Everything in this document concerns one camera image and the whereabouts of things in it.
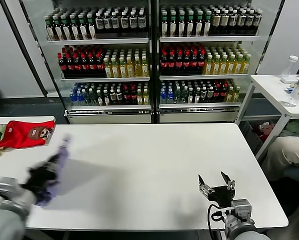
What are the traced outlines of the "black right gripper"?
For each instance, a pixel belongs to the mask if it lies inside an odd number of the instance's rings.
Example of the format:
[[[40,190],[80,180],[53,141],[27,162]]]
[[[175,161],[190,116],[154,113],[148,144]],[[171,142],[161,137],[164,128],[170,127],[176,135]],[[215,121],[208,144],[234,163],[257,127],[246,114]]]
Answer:
[[[219,207],[231,207],[232,200],[235,196],[236,182],[235,180],[231,180],[230,177],[223,171],[220,173],[227,185],[210,187],[205,184],[201,175],[198,174],[199,190],[202,194],[207,194],[207,199],[211,202],[216,202]]]

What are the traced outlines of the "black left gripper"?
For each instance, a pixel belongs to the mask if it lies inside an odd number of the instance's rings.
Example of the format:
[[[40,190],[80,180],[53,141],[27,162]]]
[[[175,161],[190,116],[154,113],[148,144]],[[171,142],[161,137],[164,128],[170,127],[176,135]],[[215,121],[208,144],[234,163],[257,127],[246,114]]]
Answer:
[[[28,170],[29,178],[21,185],[37,198],[54,198],[61,178],[61,157],[57,153]]]

